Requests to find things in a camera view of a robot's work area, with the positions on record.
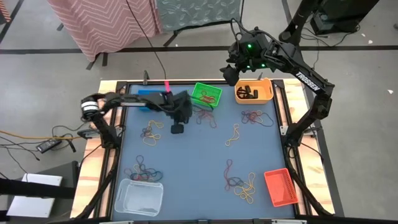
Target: red basket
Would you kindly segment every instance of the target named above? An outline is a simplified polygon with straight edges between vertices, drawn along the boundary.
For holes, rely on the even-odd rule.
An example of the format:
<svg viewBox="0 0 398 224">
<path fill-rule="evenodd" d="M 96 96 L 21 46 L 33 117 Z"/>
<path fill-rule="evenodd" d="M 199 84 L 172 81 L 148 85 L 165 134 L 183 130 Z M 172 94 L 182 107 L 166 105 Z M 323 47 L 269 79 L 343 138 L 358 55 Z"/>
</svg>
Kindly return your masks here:
<svg viewBox="0 0 398 224">
<path fill-rule="evenodd" d="M 274 207 L 299 202 L 292 179 L 286 168 L 267 171 L 264 173 L 264 177 Z"/>
</svg>

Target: clear plastic container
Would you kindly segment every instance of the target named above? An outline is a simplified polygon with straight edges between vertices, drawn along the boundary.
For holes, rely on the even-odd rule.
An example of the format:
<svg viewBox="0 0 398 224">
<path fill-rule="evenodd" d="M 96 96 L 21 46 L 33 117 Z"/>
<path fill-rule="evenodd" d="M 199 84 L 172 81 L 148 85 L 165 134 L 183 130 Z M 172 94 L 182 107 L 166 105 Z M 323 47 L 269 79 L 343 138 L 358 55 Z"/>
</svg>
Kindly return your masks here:
<svg viewBox="0 0 398 224">
<path fill-rule="evenodd" d="M 160 212 L 163 185 L 123 179 L 114 203 L 117 212 L 154 217 Z"/>
</svg>

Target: blue table surface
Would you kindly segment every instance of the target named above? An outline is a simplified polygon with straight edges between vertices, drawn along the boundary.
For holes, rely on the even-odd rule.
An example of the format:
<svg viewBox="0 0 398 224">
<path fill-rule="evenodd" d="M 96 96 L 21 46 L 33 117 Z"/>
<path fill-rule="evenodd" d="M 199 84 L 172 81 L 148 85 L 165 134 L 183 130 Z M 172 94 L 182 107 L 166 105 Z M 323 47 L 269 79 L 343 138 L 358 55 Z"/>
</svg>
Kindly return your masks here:
<svg viewBox="0 0 398 224">
<path fill-rule="evenodd" d="M 116 193 L 120 181 L 129 178 L 124 170 L 133 167 L 137 155 L 143 155 L 146 167 L 164 173 L 160 183 L 164 186 L 164 196 L 160 213 L 148 217 L 113 210 L 113 221 L 126 220 L 197 220 L 197 219 L 252 219 L 252 218 L 292 218 L 291 205 L 273 207 L 264 180 L 264 172 L 285 167 L 276 122 L 273 101 L 265 105 L 239 105 L 234 98 L 234 88 L 217 85 L 223 89 L 220 103 L 213 115 L 217 128 L 210 127 L 206 120 L 196 123 L 194 114 L 185 126 L 183 134 L 171 134 L 173 121 L 164 113 L 144 112 L 129 108 L 126 116 L 126 132 L 118 170 Z M 193 85 L 172 85 L 171 91 L 178 93 L 189 90 Z M 133 85 L 131 93 L 138 90 L 163 90 L 164 86 Z M 260 124 L 243 124 L 242 111 L 262 110 L 274 120 L 271 127 Z M 262 116 L 264 124 L 272 122 Z M 161 121 L 164 128 L 153 127 L 154 134 L 161 134 L 156 146 L 147 146 L 140 134 L 149 120 Z M 240 137 L 229 147 L 226 140 L 233 136 L 233 126 L 239 124 Z M 248 181 L 248 174 L 254 172 L 253 204 L 248 204 L 233 192 L 225 191 L 223 172 L 227 159 L 233 160 L 229 177 L 240 177 Z"/>
</svg>

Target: black metal frame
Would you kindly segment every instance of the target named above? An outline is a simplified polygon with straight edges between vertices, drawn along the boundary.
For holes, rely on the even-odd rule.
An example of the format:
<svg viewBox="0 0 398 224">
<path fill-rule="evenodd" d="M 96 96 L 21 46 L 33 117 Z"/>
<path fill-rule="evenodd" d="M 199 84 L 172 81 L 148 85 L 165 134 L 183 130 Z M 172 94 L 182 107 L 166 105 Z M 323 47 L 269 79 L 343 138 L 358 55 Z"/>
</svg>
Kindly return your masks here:
<svg viewBox="0 0 398 224">
<path fill-rule="evenodd" d="M 239 21 L 242 22 L 242 17 L 243 17 L 243 7 L 244 7 L 244 0 L 242 0 L 242 7 L 241 7 L 241 15 L 239 18 Z M 181 29 L 175 30 L 173 31 L 173 36 L 171 36 L 164 44 L 163 47 L 168 47 L 173 40 L 179 35 L 179 33 L 181 33 L 183 30 L 188 30 L 188 29 L 196 29 L 196 28 L 201 28 L 201 27 L 208 27 L 208 26 L 215 26 L 215 25 L 221 25 L 221 24 L 229 24 L 231 23 L 230 20 L 228 21 L 218 21 L 218 22 L 209 22 L 207 24 L 204 25 L 200 25 L 200 26 L 186 26 L 183 27 Z"/>
<path fill-rule="evenodd" d="M 175 80 L 175 81 L 170 80 L 169 82 L 170 82 L 170 85 L 194 85 L 194 84 L 196 84 L 196 82 L 202 82 L 202 83 L 208 84 L 208 85 L 227 85 L 227 82 L 225 80 Z M 275 91 L 275 85 L 277 85 L 278 87 L 280 87 L 281 92 L 284 93 L 284 97 L 282 97 L 282 102 L 283 102 L 284 108 L 285 108 L 284 113 L 286 114 L 286 117 L 289 117 L 290 122 L 291 122 L 289 109 L 286 109 L 286 108 L 289 108 L 289 105 L 287 103 L 287 97 L 286 97 L 285 90 L 284 90 L 283 80 L 275 80 L 275 81 L 273 80 L 272 84 L 273 84 L 274 91 Z M 126 93 L 129 93 L 131 85 L 143 85 L 143 81 L 142 80 L 138 80 L 138 81 L 131 81 L 131 82 L 117 82 L 117 84 L 116 84 L 117 90 L 116 91 L 119 92 L 120 91 L 120 87 L 121 86 L 125 86 Z M 146 85 L 164 85 L 164 82 L 162 80 L 160 80 L 160 81 L 147 80 L 147 84 Z M 274 103 L 275 103 L 275 110 L 276 110 L 276 114 L 277 114 L 277 123 L 280 126 L 282 124 L 282 119 L 281 119 L 281 115 L 280 115 L 280 108 L 279 108 L 279 105 L 278 105 L 278 99 L 277 99 L 276 96 L 274 97 Z M 120 123 L 119 123 L 120 126 L 124 126 L 125 125 L 127 109 L 128 108 L 123 108 L 123 110 L 122 110 L 121 120 L 120 120 Z M 115 125 L 114 119 L 116 117 L 116 113 L 117 113 L 116 109 L 112 110 L 110 125 Z M 123 148 L 123 138 L 124 138 L 124 135 L 122 134 L 121 149 Z M 115 154 L 115 156 L 118 157 L 117 160 L 118 160 L 118 165 L 119 165 L 119 163 L 120 163 L 120 152 L 117 155 Z M 108 162 L 109 162 L 109 158 L 104 158 L 103 167 L 107 167 L 108 166 Z M 299 174 L 299 177 L 301 178 L 301 180 L 304 182 L 303 170 L 302 170 L 302 165 L 301 165 L 301 161 L 300 161 L 299 157 L 296 157 L 295 163 L 296 163 L 296 166 L 297 166 L 297 173 Z M 100 179 L 103 179 L 105 175 L 106 175 L 106 173 L 102 172 L 101 176 L 100 176 Z M 114 193 L 116 191 L 116 181 L 117 181 L 117 178 L 113 179 L 113 181 L 111 183 L 111 186 L 109 188 L 108 202 L 107 202 L 107 205 L 106 205 L 107 206 L 107 208 L 106 208 L 106 216 L 107 217 L 111 217 L 112 212 L 113 212 L 112 207 L 113 207 L 113 201 L 114 201 Z M 303 197 L 303 199 L 304 199 L 304 202 L 305 202 L 305 214 L 311 214 L 311 208 L 310 208 L 310 205 L 309 205 L 308 201 L 305 199 L 305 197 Z M 293 204 L 292 206 L 293 206 L 293 210 L 294 210 L 294 215 L 295 216 L 300 215 L 301 213 L 300 213 L 300 210 L 299 210 L 299 206 L 297 204 Z M 99 211 L 99 209 L 100 209 L 100 206 L 97 205 L 96 210 Z M 252 223 L 253 221 L 254 220 L 236 220 L 236 221 L 218 220 L 218 222 L 228 222 L 228 223 Z M 183 222 L 184 223 L 190 223 L 190 222 L 198 223 L 198 220 L 192 220 L 192 221 L 178 220 L 178 221 L 173 221 L 172 223 L 183 223 Z"/>
</svg>

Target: gray floor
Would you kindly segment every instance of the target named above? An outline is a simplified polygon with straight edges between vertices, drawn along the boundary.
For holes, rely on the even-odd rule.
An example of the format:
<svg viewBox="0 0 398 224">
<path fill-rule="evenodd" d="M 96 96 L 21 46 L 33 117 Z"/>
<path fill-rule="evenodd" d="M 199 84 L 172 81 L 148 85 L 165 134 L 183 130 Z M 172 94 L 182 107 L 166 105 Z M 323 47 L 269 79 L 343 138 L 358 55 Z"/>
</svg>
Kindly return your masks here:
<svg viewBox="0 0 398 224">
<path fill-rule="evenodd" d="M 259 26 L 277 36 L 287 23 L 280 0 L 250 0 L 244 10 L 244 25 Z M 291 13 L 299 2 L 288 0 Z M 16 0 L 6 0 L 10 11 Z M 398 1 L 380 0 L 362 21 L 361 30 L 346 38 L 342 45 L 397 45 Z M 56 31 L 60 21 L 45 0 L 25 0 L 0 49 L 69 49 L 76 48 L 64 29 Z M 171 34 L 152 38 L 161 46 Z M 332 34 L 333 44 L 341 34 Z M 229 45 L 233 36 L 229 25 L 182 32 L 172 46 Z M 303 41 L 302 45 L 316 45 Z M 139 39 L 131 47 L 149 46 Z M 227 52 L 162 52 L 159 53 L 168 78 L 221 78 Z M 316 52 L 303 53 L 309 65 Z M 398 125 L 398 51 L 320 52 L 317 71 L 336 84 L 330 115 L 322 123 L 335 172 L 341 201 L 347 217 L 386 218 L 398 220 L 398 165 L 395 158 Z M 101 57 L 88 71 L 83 54 L 0 55 L 0 129 L 30 136 L 49 136 L 51 127 L 80 124 L 80 100 L 98 89 L 101 80 L 138 79 L 143 70 L 151 78 L 162 78 L 161 67 L 153 53 L 118 53 L 109 55 L 108 66 Z M 264 72 L 265 77 L 291 78 L 280 72 Z M 245 74 L 256 77 L 260 72 Z M 25 170 L 39 172 L 83 156 L 84 141 L 76 141 L 77 153 L 70 149 L 38 155 L 41 161 L 24 151 L 13 155 Z M 10 178 L 23 171 L 0 151 L 0 170 Z M 0 209 L 6 207 L 0 196 Z"/>
</svg>

